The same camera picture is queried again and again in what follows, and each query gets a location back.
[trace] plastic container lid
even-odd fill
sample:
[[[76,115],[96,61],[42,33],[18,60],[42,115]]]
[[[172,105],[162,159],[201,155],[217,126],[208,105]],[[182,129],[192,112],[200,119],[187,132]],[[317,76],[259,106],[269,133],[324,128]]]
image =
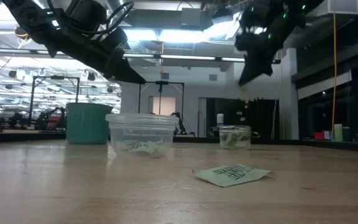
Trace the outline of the plastic container lid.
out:
[[[114,123],[179,123],[179,118],[175,116],[155,115],[155,114],[107,114],[106,121]]]

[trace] cable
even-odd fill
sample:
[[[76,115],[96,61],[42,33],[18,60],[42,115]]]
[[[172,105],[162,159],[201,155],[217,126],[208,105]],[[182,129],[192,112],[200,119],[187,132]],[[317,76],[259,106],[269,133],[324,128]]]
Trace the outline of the cable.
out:
[[[181,1],[180,3],[179,3],[179,5],[178,5],[178,7],[177,7],[177,11],[179,11],[179,6],[182,4],[182,3],[187,3],[187,4],[189,4],[189,6],[192,8],[192,9],[194,9],[194,7],[190,4],[190,2],[188,2],[188,1]]]
[[[218,41],[206,41],[206,43],[210,43],[210,44],[221,44],[221,45],[233,45],[234,42],[225,42],[225,41],[222,41],[222,42],[218,42]]]
[[[337,55],[336,55],[336,13],[333,13],[334,17],[334,102],[333,102],[333,120],[331,123],[331,139],[334,137],[334,127],[335,127],[335,105],[336,105],[336,78],[337,78]]]
[[[271,139],[274,139],[274,131],[275,131],[275,120],[276,120],[276,108],[277,108],[277,100],[274,99],[274,109],[273,109],[273,127],[272,127],[272,133],[270,135]]]
[[[19,44],[19,45],[21,45],[21,46],[25,46],[25,45],[27,45],[27,44],[29,44],[29,43],[31,43],[32,42],[32,39],[29,39],[28,41],[25,41],[25,40],[27,40],[27,38],[28,38],[28,36],[26,37],[26,39],[20,39],[20,38],[17,38],[17,43]]]
[[[18,49],[21,49],[25,44],[23,43],[19,43],[19,46],[18,46]],[[6,65],[8,65],[8,63],[12,60],[12,58],[15,56],[15,54],[13,54],[9,59],[8,61],[6,61],[6,63],[0,68],[0,72],[4,70],[4,68],[6,67]]]
[[[280,51],[280,59],[283,60],[283,50],[281,49]],[[283,85],[283,65],[280,65],[281,68],[281,100],[279,101],[279,103],[281,103],[280,108],[284,107],[284,94],[283,94],[283,90],[284,90],[284,85]],[[281,134],[281,136],[283,136],[283,139],[285,139],[285,117],[283,116],[283,133]]]
[[[120,5],[116,10],[114,10],[114,12],[112,12],[112,14],[109,16],[109,18],[104,22],[104,23],[109,23],[110,20],[116,16],[116,14],[121,11],[124,10],[124,12],[122,13],[122,15],[119,17],[119,19],[117,20],[116,23],[114,23],[111,27],[109,27],[106,30],[101,30],[101,31],[85,31],[85,30],[81,30],[73,25],[71,25],[69,22],[67,22],[63,17],[61,17],[59,15],[59,13],[57,12],[57,10],[55,9],[55,7],[52,4],[52,0],[47,0],[48,5],[50,10],[53,12],[53,14],[56,16],[56,19],[58,22],[62,22],[64,23],[66,26],[68,26],[71,29],[74,29],[78,32],[81,32],[82,34],[86,34],[86,35],[97,35],[97,34],[108,34],[111,31],[113,31],[116,27],[118,27],[118,25],[125,19],[125,17],[129,14],[129,12],[131,11],[131,9],[134,7],[134,2],[125,2],[124,4]]]
[[[189,122],[187,121],[187,119],[186,119],[186,118],[183,118],[183,120],[186,122],[187,128],[190,130],[190,132],[193,132],[193,131],[190,129],[190,125],[189,125]]]

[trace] white wall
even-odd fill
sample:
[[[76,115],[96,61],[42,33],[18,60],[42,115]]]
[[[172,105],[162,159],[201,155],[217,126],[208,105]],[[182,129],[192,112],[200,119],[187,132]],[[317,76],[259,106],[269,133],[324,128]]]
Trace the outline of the white wall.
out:
[[[339,86],[350,81],[352,81],[352,71],[349,70],[348,72],[345,72],[342,75],[337,76],[336,85]],[[300,88],[298,90],[298,99],[300,100],[310,95],[333,88],[334,82],[335,82],[334,77],[331,77],[321,82],[312,84],[310,86],[305,86],[303,88]]]
[[[160,115],[170,115],[176,111],[176,98],[174,97],[153,97],[153,110],[152,112]]]
[[[291,76],[296,73],[296,50],[288,49],[280,65],[273,65],[273,75],[262,75],[245,85],[241,90],[237,83],[244,64],[234,63],[226,72],[219,68],[166,67],[170,82],[185,83],[183,115],[190,128],[197,133],[198,98],[226,98],[253,100],[256,98],[280,100],[280,132],[283,139],[298,139],[298,95]],[[160,67],[135,67],[147,81],[160,80]],[[209,81],[209,74],[217,74],[218,81]],[[142,85],[140,112],[148,113],[150,96],[159,96],[159,86],[151,83],[147,88]],[[163,86],[163,97],[175,97],[176,109],[181,112],[181,92],[173,85]],[[122,113],[138,113],[139,85],[122,84]]]
[[[160,68],[135,68],[148,82],[160,80]],[[185,83],[185,98],[183,115],[187,119],[190,129],[197,133],[198,128],[198,98],[227,98],[227,99],[243,99],[244,94],[237,87],[234,79],[234,68],[231,66],[224,73],[219,68],[191,68],[190,70],[182,67],[167,67],[164,72],[170,74],[170,82]],[[218,81],[209,81],[209,74],[217,74]],[[140,112],[148,113],[148,100],[150,96],[160,96],[158,92],[159,86],[153,83],[142,85],[142,96],[140,104]],[[181,112],[182,104],[181,92],[173,85],[163,86],[163,97],[175,97],[176,109]],[[131,83],[122,84],[122,113],[137,113],[139,99],[139,85]]]

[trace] red object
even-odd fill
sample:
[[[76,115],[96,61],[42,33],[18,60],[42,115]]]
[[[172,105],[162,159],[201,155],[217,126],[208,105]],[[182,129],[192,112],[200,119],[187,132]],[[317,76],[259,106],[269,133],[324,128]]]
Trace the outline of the red object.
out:
[[[48,129],[53,128],[59,120],[60,116],[50,116],[48,120]]]
[[[324,140],[324,133],[314,133],[314,140]]]

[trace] white bottle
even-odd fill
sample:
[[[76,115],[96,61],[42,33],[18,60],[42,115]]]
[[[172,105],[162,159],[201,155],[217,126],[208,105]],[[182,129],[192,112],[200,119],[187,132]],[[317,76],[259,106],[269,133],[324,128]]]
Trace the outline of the white bottle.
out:
[[[224,120],[224,115],[223,114],[216,115],[216,126],[217,127],[223,126],[223,120]]]

